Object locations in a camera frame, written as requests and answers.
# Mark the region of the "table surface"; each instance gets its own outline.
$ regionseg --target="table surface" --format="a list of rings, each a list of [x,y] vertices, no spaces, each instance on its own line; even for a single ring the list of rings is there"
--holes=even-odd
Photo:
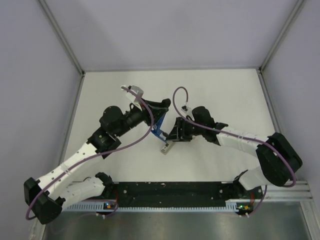
[[[260,135],[271,135],[274,127],[255,69],[161,70],[87,72],[80,93],[65,159],[75,153],[99,128],[99,119],[109,106],[122,112],[130,101],[121,85],[143,89],[143,98],[160,102],[184,86],[189,92],[189,106],[205,106],[216,122]],[[176,96],[178,106],[185,103],[185,93]],[[170,132],[177,117],[169,108],[162,130]],[[148,126],[141,123],[122,137],[121,146],[138,138]],[[80,174],[76,180],[105,172],[115,182],[232,181],[235,176],[259,165],[256,158],[238,150],[221,147],[197,137],[191,142],[178,142],[164,155],[164,143],[153,134],[139,144],[111,154]]]

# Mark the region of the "white table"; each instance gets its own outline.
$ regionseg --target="white table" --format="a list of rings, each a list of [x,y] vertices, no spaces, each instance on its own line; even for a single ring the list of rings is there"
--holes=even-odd
[[[122,112],[129,109],[121,85],[139,86],[144,90],[143,98],[155,102],[171,99],[174,90],[184,86],[189,91],[189,106],[205,106],[216,122],[261,135],[275,131],[255,69],[87,72],[65,159],[99,128],[99,119],[107,107],[116,105]],[[178,106],[184,104],[183,91],[177,94],[176,102]],[[177,116],[171,104],[162,130],[169,133]],[[135,141],[147,129],[141,123],[120,138],[121,146]],[[77,180],[105,172],[116,182],[232,181],[259,164],[246,153],[206,142],[201,136],[192,142],[176,143],[167,155],[160,152],[163,145],[150,134],[138,145],[101,160]]]

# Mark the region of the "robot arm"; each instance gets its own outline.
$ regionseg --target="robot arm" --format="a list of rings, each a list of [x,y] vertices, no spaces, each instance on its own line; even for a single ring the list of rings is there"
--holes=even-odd
[[[204,106],[196,107],[193,110],[183,106],[182,111],[190,121],[220,130],[220,132],[195,126],[182,117],[177,117],[167,140],[189,142],[194,136],[201,135],[210,143],[231,147],[257,157],[260,166],[241,173],[234,180],[235,184],[240,183],[246,190],[270,183],[282,187],[291,178],[291,173],[286,165],[269,147],[248,139],[260,140],[260,142],[272,145],[285,158],[294,172],[302,166],[302,160],[281,133],[275,132],[271,136],[262,136],[235,130],[225,123],[215,122]]]
[[[136,86],[128,87],[139,97],[143,91]],[[121,137],[138,124],[145,122],[151,125],[151,116],[140,105],[137,99],[130,97],[130,110],[124,114],[117,106],[110,106],[100,118],[100,127],[87,139],[87,142],[69,159],[64,161],[54,170],[37,180],[30,177],[24,182],[25,202],[30,206],[35,197],[49,184],[50,187],[35,201],[32,211],[42,224],[54,220],[64,209],[79,201],[96,197],[103,192],[108,192],[113,184],[112,179],[105,173],[98,173],[95,177],[69,186],[81,173],[86,172],[95,163],[105,159],[108,155],[96,157],[90,161],[84,161],[90,156],[115,150],[120,146]],[[153,122],[156,123],[169,110],[170,99],[162,102],[144,100],[153,114]]]

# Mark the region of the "metal frame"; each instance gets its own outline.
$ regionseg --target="metal frame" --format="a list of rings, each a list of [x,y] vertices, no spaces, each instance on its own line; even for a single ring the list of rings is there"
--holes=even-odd
[[[81,67],[76,55],[74,54],[72,48],[70,47],[70,45],[69,45],[64,33],[62,32],[60,26],[58,25],[58,23],[53,15],[53,13],[51,12],[50,7],[48,6],[46,0],[36,0],[36,1],[38,2],[38,4],[39,4],[41,10],[43,11],[43,13],[45,14],[45,16],[47,17],[53,31],[55,32],[57,38],[59,39],[59,41],[61,43],[61,46],[63,47],[67,56],[69,57],[71,62],[74,64],[75,68],[77,69],[78,73],[81,76],[81,80],[79,81],[77,93],[74,96],[73,108],[70,110],[70,114],[68,116],[68,125],[65,130],[65,132],[66,132],[65,138],[63,140],[63,143],[61,144],[61,148],[59,151],[60,152],[59,163],[61,163],[63,161],[65,153],[66,153],[66,148],[67,148],[67,144],[69,141],[73,120],[75,117],[82,85],[84,82],[85,72],[82,69],[82,67]],[[269,110],[269,113],[270,113],[270,116],[271,116],[271,119],[273,122],[273,126],[277,132],[282,132],[282,128],[281,128],[279,119],[276,114],[276,109],[274,107],[274,104],[272,103],[272,98],[271,98],[270,93],[268,91],[268,86],[267,86],[266,80],[263,76],[263,72],[266,69],[266,67],[268,66],[272,57],[275,55],[280,44],[284,40],[290,26],[294,23],[294,20],[297,18],[300,11],[302,10],[304,3],[305,3],[305,0],[298,0],[296,2],[296,5],[294,6],[291,14],[289,15],[286,23],[284,24],[282,30],[280,31],[277,39],[275,40],[271,49],[269,50],[261,67],[259,69],[257,69],[257,74],[258,74],[258,77],[260,80],[263,94],[265,96],[265,100],[266,100],[268,110]],[[241,202],[240,199],[232,199],[229,201],[231,204],[234,202]],[[320,240],[320,220],[319,220],[316,206],[313,202],[313,197],[311,195],[311,192],[310,192],[310,189],[308,186],[308,182],[298,181],[297,185],[294,188],[290,188],[290,189],[279,188],[276,186],[269,186],[265,201],[266,202],[300,202],[301,208],[302,208],[302,211],[303,211],[303,214],[305,217],[305,221],[306,221],[306,224],[307,224],[307,227],[309,229],[309,232],[310,232],[312,239],[313,240]],[[40,222],[36,219],[34,221],[32,228],[31,228],[30,236],[28,239],[29,240],[41,240],[43,238],[44,231],[45,231],[45,226],[40,224]]]

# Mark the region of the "gray floor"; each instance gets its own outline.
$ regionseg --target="gray floor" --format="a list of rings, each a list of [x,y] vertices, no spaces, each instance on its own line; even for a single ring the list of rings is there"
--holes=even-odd
[[[62,213],[59,231],[83,213]],[[45,240],[310,240],[299,203],[264,203],[250,217],[229,213],[117,213],[103,220],[79,218],[60,234],[47,227]]]

